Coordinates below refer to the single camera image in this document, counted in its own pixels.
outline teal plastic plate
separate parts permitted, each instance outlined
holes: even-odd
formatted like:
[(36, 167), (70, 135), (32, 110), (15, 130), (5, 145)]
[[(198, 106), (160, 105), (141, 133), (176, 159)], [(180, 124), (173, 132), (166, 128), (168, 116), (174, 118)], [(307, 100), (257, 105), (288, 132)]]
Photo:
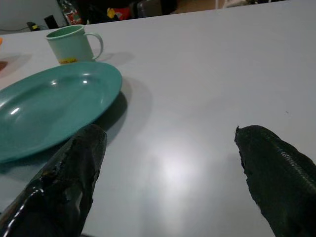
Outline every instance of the teal plastic plate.
[(0, 163), (69, 138), (113, 103), (121, 85), (115, 67), (82, 62), (36, 73), (1, 90)]

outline mug handle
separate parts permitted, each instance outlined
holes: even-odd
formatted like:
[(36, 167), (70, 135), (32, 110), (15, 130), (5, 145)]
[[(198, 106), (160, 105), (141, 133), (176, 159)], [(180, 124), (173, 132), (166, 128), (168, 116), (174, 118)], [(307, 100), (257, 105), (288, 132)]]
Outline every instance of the mug handle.
[(100, 53), (99, 53), (97, 56), (94, 56), (94, 57), (92, 58), (92, 60), (95, 60), (95, 59), (97, 59), (98, 57), (100, 57), (101, 53), (103, 52), (103, 40), (102, 40), (101, 36), (100, 36), (99, 34), (97, 34), (97, 33), (89, 32), (89, 33), (84, 33), (84, 35), (85, 35), (85, 36), (95, 36), (95, 37), (97, 37), (97, 39), (98, 39), (99, 42), (100, 42), (100, 46), (101, 46)]

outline yellow object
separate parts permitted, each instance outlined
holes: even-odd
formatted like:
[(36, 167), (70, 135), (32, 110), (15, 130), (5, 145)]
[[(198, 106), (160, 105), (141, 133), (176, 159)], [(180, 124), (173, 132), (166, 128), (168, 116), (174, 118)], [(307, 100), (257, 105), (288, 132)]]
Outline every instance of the yellow object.
[(108, 17), (111, 19), (115, 17), (115, 11), (113, 8), (108, 8)]
[(60, 64), (67, 64), (67, 63), (75, 63), (77, 61), (78, 60), (76, 58), (66, 58), (66, 59), (60, 60), (59, 63)]

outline wall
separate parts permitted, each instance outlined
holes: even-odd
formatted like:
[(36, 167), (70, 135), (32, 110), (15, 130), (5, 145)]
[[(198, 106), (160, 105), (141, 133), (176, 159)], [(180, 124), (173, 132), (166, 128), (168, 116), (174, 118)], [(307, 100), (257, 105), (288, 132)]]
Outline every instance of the wall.
[[(66, 25), (56, 0), (0, 0), (0, 29), (21, 29), (28, 21), (47, 26), (44, 18), (49, 15), (55, 17), (58, 26)], [(0, 35), (12, 33), (0, 30)]]

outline yellow label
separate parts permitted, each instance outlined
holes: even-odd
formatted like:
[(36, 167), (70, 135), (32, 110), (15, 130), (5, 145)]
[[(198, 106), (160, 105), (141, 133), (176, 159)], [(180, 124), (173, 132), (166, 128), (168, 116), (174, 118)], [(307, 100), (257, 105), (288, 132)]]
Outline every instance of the yellow label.
[(66, 59), (63, 59), (63, 60), (59, 60), (59, 63), (60, 64), (67, 64), (67, 63), (75, 63), (77, 61), (78, 60), (76, 58), (66, 58)]

